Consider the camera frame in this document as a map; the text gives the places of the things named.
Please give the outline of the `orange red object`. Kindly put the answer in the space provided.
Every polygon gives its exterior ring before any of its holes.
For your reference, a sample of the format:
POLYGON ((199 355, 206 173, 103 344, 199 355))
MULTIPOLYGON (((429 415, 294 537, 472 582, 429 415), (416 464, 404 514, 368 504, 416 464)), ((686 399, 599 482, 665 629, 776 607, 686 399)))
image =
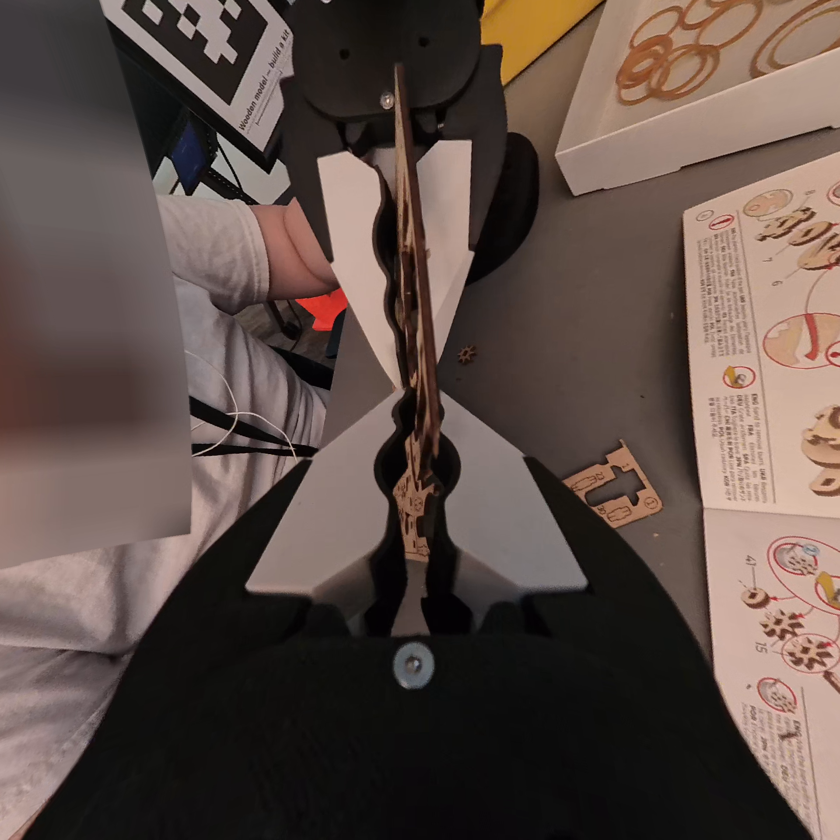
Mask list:
POLYGON ((298 298, 295 302, 312 315, 315 332, 329 333, 339 317, 348 307, 348 300, 342 289, 318 297, 298 298))

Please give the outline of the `person's left forearm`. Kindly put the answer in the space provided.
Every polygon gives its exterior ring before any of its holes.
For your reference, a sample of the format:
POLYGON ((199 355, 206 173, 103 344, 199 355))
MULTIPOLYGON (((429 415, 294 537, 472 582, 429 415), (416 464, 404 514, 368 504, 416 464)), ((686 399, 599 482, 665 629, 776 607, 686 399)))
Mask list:
POLYGON ((268 301, 316 298, 340 287, 296 198, 288 205, 249 207, 268 261, 268 301))

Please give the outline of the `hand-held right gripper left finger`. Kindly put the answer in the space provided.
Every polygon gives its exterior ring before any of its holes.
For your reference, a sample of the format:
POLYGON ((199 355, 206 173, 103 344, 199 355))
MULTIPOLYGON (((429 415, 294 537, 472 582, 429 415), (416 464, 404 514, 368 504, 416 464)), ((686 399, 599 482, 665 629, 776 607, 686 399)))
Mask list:
POLYGON ((245 588, 336 607, 354 636, 364 615, 406 578, 394 498, 376 459, 396 433, 396 391, 308 462, 245 588))

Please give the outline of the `yellow bin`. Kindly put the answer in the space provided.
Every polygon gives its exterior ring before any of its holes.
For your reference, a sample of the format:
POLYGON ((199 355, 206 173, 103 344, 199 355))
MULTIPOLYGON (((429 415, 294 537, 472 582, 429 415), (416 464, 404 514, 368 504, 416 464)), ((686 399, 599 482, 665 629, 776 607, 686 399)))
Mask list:
POLYGON ((506 86, 601 1, 485 1, 480 17, 483 45, 500 45, 500 78, 506 86))

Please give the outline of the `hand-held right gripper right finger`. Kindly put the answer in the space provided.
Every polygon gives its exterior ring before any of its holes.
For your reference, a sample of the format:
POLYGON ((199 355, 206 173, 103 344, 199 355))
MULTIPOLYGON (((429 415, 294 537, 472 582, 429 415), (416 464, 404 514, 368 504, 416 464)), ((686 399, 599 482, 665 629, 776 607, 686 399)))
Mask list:
POLYGON ((453 473, 437 502, 426 605, 479 624, 499 602, 583 592, 585 578, 525 455, 449 396, 440 454, 453 473))

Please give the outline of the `wooden sheet with round parts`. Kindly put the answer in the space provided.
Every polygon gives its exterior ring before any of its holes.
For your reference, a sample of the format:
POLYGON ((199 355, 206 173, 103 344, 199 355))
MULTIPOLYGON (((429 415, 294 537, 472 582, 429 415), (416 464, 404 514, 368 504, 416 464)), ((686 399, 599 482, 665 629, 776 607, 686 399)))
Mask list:
POLYGON ((439 487, 434 462, 439 453, 442 409, 417 158, 406 70, 401 62, 394 66, 394 98, 398 287, 395 315, 403 335, 403 380, 415 400, 413 429, 405 441, 406 472, 396 483, 394 498, 406 559, 427 562, 434 540, 439 487))

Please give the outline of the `small wooden frame offcut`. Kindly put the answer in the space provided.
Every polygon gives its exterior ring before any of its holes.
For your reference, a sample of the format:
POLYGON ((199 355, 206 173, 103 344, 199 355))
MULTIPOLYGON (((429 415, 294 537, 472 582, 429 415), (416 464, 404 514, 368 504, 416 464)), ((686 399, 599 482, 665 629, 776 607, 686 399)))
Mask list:
POLYGON ((650 518, 664 508, 660 495, 622 439, 601 463, 563 479, 563 484, 613 529, 650 518), (609 498, 595 499, 595 493, 622 478, 633 479, 634 484, 626 491, 613 489, 609 498))

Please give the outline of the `black framed marker sign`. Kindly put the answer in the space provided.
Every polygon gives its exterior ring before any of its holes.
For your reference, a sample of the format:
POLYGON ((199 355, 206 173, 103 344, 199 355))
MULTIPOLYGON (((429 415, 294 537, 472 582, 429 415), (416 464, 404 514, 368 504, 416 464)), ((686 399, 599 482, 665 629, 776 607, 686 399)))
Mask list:
POLYGON ((261 170, 280 148, 292 32, 265 1, 101 1, 115 44, 261 170))

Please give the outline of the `open instruction booklet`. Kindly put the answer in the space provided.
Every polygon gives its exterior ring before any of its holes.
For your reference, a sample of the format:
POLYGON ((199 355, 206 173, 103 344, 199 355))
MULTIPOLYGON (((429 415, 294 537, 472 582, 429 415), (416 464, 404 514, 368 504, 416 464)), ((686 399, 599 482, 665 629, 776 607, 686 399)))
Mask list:
POLYGON ((683 235, 713 668, 803 826, 838 838, 838 153, 683 235))

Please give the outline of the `blue box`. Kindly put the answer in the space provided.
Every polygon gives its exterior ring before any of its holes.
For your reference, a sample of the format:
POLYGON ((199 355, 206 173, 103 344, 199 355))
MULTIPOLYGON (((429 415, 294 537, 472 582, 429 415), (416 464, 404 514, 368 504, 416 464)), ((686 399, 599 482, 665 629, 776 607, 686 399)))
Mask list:
POLYGON ((170 154, 176 180, 187 196, 192 196, 211 168, 207 137, 192 119, 184 122, 170 154))

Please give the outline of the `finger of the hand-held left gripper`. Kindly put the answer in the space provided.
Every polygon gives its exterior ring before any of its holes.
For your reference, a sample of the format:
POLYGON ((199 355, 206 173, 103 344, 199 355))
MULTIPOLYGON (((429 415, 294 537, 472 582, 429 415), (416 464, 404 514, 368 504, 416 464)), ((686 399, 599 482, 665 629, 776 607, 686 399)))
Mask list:
POLYGON ((475 256, 469 248, 472 143, 440 140, 420 160, 436 350, 445 348, 475 256))
POLYGON ((383 372, 402 385, 396 340, 386 314, 389 276, 375 243, 387 188, 379 170, 353 154, 318 158, 332 270, 383 372))

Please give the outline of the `white cardboard box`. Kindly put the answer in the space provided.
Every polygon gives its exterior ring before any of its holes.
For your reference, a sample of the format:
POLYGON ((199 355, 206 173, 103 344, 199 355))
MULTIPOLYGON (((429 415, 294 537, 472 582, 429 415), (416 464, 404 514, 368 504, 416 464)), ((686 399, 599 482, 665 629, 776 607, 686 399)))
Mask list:
POLYGON ((555 159, 574 195, 838 128, 838 1, 610 1, 555 159))

